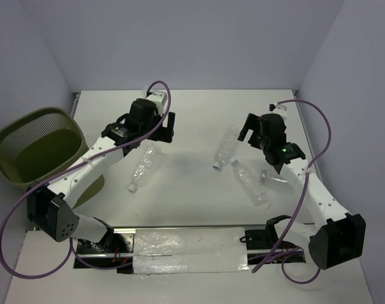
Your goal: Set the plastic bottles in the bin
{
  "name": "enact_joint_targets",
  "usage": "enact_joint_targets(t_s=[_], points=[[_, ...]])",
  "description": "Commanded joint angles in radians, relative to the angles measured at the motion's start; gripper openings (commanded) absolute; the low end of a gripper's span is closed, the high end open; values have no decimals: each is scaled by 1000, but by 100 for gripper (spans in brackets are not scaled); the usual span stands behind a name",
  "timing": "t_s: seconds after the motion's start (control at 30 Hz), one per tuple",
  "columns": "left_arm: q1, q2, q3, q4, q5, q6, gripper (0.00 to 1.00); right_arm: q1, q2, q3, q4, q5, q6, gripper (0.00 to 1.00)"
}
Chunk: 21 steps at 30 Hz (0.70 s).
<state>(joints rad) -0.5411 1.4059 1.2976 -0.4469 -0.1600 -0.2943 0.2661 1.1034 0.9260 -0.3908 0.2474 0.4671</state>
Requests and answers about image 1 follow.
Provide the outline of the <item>clear crushed plastic bottle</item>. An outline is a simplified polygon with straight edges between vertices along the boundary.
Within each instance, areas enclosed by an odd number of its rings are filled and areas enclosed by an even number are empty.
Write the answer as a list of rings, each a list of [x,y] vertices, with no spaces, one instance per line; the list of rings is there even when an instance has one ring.
[[[131,193],[136,193],[141,187],[148,183],[151,176],[158,168],[162,156],[163,154],[159,146],[155,144],[148,145],[130,177],[128,190]]]

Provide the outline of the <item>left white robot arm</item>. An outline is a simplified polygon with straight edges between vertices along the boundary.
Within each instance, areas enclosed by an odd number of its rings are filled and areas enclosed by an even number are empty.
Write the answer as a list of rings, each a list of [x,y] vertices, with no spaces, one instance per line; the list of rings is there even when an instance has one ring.
[[[122,161],[142,141],[172,142],[175,113],[171,99],[155,91],[132,102],[128,113],[108,124],[94,145],[73,165],[27,191],[28,219],[56,242],[85,239],[99,252],[113,247],[113,229],[102,220],[74,212],[83,193],[111,166]]]

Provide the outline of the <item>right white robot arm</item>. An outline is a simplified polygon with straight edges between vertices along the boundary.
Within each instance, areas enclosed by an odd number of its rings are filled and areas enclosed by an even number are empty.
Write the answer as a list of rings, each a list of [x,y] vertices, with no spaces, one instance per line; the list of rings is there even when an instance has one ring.
[[[266,162],[300,194],[300,203],[312,216],[313,226],[281,215],[267,220],[265,240],[273,248],[286,241],[299,246],[307,262],[322,270],[362,255],[366,223],[352,215],[327,190],[300,147],[286,140],[284,119],[275,113],[250,113],[238,141],[263,151]]]

